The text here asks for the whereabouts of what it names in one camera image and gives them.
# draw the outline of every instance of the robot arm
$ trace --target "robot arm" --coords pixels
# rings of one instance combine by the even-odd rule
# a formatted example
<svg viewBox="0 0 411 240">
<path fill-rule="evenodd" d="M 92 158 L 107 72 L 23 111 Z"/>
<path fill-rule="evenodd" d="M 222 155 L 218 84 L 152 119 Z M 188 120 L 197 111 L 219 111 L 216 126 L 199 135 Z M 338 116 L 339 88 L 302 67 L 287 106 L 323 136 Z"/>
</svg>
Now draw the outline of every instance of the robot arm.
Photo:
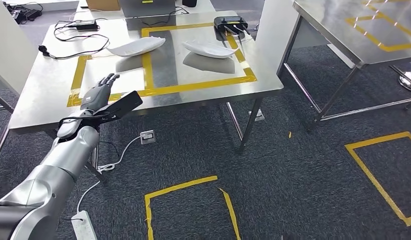
<svg viewBox="0 0 411 240">
<path fill-rule="evenodd" d="M 99 125 L 120 119 L 142 104 L 133 91 L 107 105 L 118 77 L 110 74 L 85 94 L 80 110 L 60 121 L 57 138 L 43 161 L 0 199 L 0 240 L 55 237 L 66 201 L 99 143 Z"/>
</svg>

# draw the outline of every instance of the robot forearm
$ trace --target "robot forearm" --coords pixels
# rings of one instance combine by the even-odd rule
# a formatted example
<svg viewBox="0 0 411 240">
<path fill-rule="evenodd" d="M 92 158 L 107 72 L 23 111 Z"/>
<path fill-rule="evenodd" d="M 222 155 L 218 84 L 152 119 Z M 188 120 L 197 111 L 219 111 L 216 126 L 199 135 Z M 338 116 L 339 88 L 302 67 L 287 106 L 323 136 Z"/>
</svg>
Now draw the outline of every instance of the robot forearm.
<svg viewBox="0 0 411 240">
<path fill-rule="evenodd" d="M 54 238 L 57 219 L 99 143 L 99 134 L 93 127 L 84 126 L 72 140 L 58 141 L 56 138 L 29 176 L 0 199 L 0 235 L 4 239 Z"/>
</svg>

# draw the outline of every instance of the yellow tape square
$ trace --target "yellow tape square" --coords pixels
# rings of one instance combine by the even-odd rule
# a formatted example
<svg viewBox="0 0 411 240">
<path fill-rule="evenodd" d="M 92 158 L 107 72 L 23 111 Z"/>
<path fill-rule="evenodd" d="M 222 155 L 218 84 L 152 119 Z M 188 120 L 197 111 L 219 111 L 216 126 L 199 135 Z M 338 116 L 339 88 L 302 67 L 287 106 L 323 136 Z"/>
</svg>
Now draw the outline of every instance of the yellow tape square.
<svg viewBox="0 0 411 240">
<path fill-rule="evenodd" d="M 347 148 L 347 151 L 350 153 L 350 155 L 354 158 L 356 163 L 360 166 L 360 168 L 363 170 L 363 172 L 366 174 L 366 176 L 369 178 L 369 180 L 373 183 L 373 185 L 376 187 L 376 189 L 379 191 L 379 193 L 382 195 L 382 197 L 385 199 L 385 201 L 388 203 L 388 205 L 392 208 L 392 210 L 395 212 L 395 214 L 403 220 L 406 224 L 406 226 L 411 226 L 411 216 L 406 217 L 403 212 L 400 210 L 400 208 L 397 206 L 397 204 L 393 201 L 393 199 L 388 195 L 388 193 L 384 190 L 382 185 L 378 182 L 378 180 L 375 178 L 375 176 L 371 173 L 371 171 L 366 167 L 366 165 L 363 163 L 363 161 L 360 159 L 360 157 L 357 155 L 357 153 L 354 151 L 354 149 L 357 148 L 362 148 L 366 147 L 369 145 L 373 144 L 378 144 L 378 143 L 383 143 L 391 140 L 396 140 L 396 139 L 401 139 L 401 138 L 409 138 L 411 140 L 411 133 L 408 131 L 405 132 L 400 132 L 392 135 L 387 135 L 387 136 L 381 136 L 365 141 L 359 141 L 356 143 L 351 143 L 351 144 L 346 144 L 345 148 Z"/>
<path fill-rule="evenodd" d="M 404 27 L 400 23 L 394 21 L 387 15 L 385 15 L 383 12 L 379 11 L 376 7 L 372 6 L 371 3 L 385 3 L 385 2 L 410 2 L 410 0 L 369 0 L 369 1 L 363 1 L 362 4 L 366 5 L 369 9 L 375 12 L 374 15 L 371 16 L 358 16 L 358 17 L 349 17 L 346 18 L 345 21 L 352 26 L 354 29 L 356 29 L 358 32 L 363 34 L 366 38 L 368 38 L 373 44 L 378 46 L 380 49 L 386 51 L 386 52 L 395 52 L 395 51 L 400 51 L 400 50 L 406 50 L 406 49 L 411 49 L 411 43 L 405 43 L 405 44 L 396 44 L 396 45 L 385 45 L 383 44 L 380 40 L 378 40 L 375 36 L 370 34 L 368 31 L 363 29 L 358 25 L 359 21 L 371 21 L 374 19 L 384 19 L 388 23 L 390 23 L 392 26 L 398 28 L 399 30 L 403 31 L 407 35 L 411 36 L 411 30 Z"/>
<path fill-rule="evenodd" d="M 181 184 L 178 184 L 178 185 L 174 185 L 174 186 L 171 186 L 171 187 L 167 187 L 167 188 L 164 188 L 164 189 L 161 189 L 161 190 L 146 194 L 145 195 L 145 214 L 146 214 L 146 224 L 148 226 L 148 240 L 153 240 L 154 239 L 153 226 L 151 225 L 151 220 L 153 218 L 153 215 L 152 215 L 151 206 L 150 206 L 152 198 L 155 198 L 157 196 L 164 195 L 164 194 L 176 191 L 176 190 L 191 187 L 191 186 L 194 186 L 194 185 L 215 181 L 217 179 L 218 179 L 218 176 L 208 176 L 208 177 L 204 177 L 204 178 L 200 178 L 200 179 L 197 179 L 197 180 L 192 180 L 192 181 L 189 181 L 189 182 L 181 183 Z M 241 240 L 240 233 L 239 233 L 239 230 L 238 230 L 237 218 L 235 217 L 235 212 L 234 212 L 234 208 L 232 206 L 231 198 L 229 197 L 229 194 L 226 193 L 225 191 L 223 191 L 221 188 L 219 188 L 219 190 L 222 191 L 225 202 L 226 202 L 226 205 L 227 205 L 227 208 L 229 210 L 229 215 L 230 215 L 230 219 L 232 221 L 233 230 L 235 231 L 236 239 Z"/>
<path fill-rule="evenodd" d="M 180 29 L 192 29 L 192 28 L 204 28 L 204 27 L 212 27 L 214 24 L 212 22 L 208 23 L 201 23 L 201 24 L 187 24 L 187 25 L 178 25 L 178 26 L 158 26 L 158 27 L 147 27 L 141 29 L 141 36 L 149 37 L 150 33 L 152 32 L 161 32 L 161 31 L 172 31 L 172 30 L 180 30 Z M 232 49 L 237 49 L 238 44 L 236 43 L 233 36 L 227 36 L 227 41 Z M 246 59 L 242 54 L 241 50 L 238 49 L 235 52 L 235 57 L 240 63 L 246 63 Z M 245 66 L 243 71 L 245 76 L 240 77 L 233 77 L 233 78 L 226 78 L 226 79 L 216 79 L 211 81 L 205 82 L 196 82 L 196 83 L 188 83 L 188 84 L 181 84 L 181 85 L 174 85 L 174 86 L 165 86 L 165 87 L 154 87 L 154 78 L 153 78 L 153 66 L 151 61 L 150 53 L 145 53 L 141 56 L 142 58 L 142 66 L 144 69 L 144 90 L 137 91 L 141 97 L 148 97 L 148 96 L 156 96 L 156 95 L 165 95 L 165 94 L 173 94 L 185 91 L 193 91 L 193 90 L 200 90 L 200 89 L 207 89 L 207 88 L 215 88 L 233 84 L 242 84 L 242 83 L 250 83 L 257 81 L 257 78 L 248 64 L 243 64 Z M 81 86 L 82 86 L 82 79 L 85 73 L 85 67 L 87 61 L 93 59 L 91 55 L 80 56 L 77 60 L 76 71 L 74 73 L 73 82 L 70 89 L 70 95 L 67 101 L 67 107 L 75 107 L 80 106 L 82 103 L 82 99 L 79 96 Z M 117 101 L 119 100 L 125 92 L 122 93 L 115 93 L 111 94 L 109 101 Z"/>
</svg>

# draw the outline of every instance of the laptop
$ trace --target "laptop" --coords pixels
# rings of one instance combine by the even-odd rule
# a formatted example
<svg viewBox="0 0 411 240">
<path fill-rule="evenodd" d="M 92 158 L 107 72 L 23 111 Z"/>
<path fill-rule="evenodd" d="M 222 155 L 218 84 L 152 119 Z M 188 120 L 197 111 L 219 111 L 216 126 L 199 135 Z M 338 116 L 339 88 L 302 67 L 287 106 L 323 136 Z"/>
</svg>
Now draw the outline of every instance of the laptop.
<svg viewBox="0 0 411 240">
<path fill-rule="evenodd" d="M 126 18 L 168 15 L 176 10 L 175 0 L 118 0 Z"/>
</svg>

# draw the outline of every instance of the black charger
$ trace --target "black charger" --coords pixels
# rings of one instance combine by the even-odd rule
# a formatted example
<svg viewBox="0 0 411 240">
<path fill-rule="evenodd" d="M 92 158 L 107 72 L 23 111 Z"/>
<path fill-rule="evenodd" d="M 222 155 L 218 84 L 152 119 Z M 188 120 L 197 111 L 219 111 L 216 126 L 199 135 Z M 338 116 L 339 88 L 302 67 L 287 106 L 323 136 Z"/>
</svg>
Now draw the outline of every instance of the black charger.
<svg viewBox="0 0 411 240">
<path fill-rule="evenodd" d="M 98 31 L 100 26 L 97 25 L 96 20 L 85 20 L 85 21 L 78 21 L 73 23 L 72 25 L 67 26 L 69 28 L 76 28 L 78 31 Z"/>
</svg>

